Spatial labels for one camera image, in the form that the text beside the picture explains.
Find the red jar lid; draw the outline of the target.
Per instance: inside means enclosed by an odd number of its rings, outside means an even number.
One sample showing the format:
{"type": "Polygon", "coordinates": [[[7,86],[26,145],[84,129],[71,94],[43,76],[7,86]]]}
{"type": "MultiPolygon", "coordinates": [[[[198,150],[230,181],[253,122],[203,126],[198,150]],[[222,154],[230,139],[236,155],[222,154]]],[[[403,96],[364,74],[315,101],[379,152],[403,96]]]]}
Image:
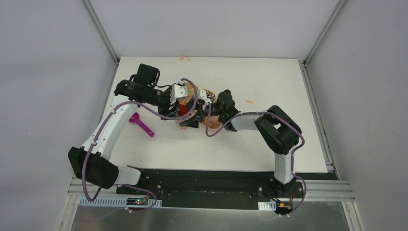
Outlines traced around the red jar lid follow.
{"type": "Polygon", "coordinates": [[[182,117],[190,114],[190,107],[185,104],[179,105],[178,116],[182,117]]]}

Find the magenta plastic scoop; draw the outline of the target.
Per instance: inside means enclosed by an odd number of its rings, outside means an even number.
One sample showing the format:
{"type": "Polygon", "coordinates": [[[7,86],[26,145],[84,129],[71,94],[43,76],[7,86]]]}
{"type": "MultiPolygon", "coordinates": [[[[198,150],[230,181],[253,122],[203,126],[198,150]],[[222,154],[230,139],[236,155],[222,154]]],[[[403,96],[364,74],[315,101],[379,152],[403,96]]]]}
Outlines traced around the magenta plastic scoop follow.
{"type": "Polygon", "coordinates": [[[134,113],[128,121],[131,124],[139,126],[151,138],[155,136],[155,133],[141,120],[140,115],[137,112],[134,113]]]}

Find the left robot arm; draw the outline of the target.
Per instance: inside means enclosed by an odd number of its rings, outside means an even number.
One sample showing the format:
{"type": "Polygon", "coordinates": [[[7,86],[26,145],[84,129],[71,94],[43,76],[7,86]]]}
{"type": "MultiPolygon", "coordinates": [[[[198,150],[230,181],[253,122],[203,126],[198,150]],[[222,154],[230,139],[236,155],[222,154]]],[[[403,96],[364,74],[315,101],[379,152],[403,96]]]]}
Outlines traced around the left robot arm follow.
{"type": "Polygon", "coordinates": [[[122,130],[142,104],[156,106],[156,114],[162,119],[178,117],[179,103],[171,94],[175,86],[166,90],[157,89],[159,76],[158,68],[140,64],[136,74],[117,84],[110,109],[93,134],[81,147],[72,147],[68,152],[68,159],[77,178],[104,189],[128,184],[134,194],[146,191],[147,182],[140,177],[138,169],[116,166],[109,160],[122,130]]]}

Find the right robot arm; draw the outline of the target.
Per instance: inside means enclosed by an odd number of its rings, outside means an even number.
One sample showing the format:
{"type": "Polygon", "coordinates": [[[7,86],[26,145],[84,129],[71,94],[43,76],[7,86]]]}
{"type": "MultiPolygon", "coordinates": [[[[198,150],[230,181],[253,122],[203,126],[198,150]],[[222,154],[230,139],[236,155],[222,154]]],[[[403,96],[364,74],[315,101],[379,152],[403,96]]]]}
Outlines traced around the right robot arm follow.
{"type": "Polygon", "coordinates": [[[209,126],[216,117],[219,125],[213,137],[223,128],[227,131],[256,130],[275,155],[275,171],[272,178],[273,191],[279,197],[291,193],[296,181],[293,172],[294,152],[302,147],[305,139],[300,127],[277,105],[261,112],[241,112],[235,107],[230,90],[222,91],[214,102],[199,104],[193,115],[182,119],[180,127],[197,128],[199,124],[209,126]]]}

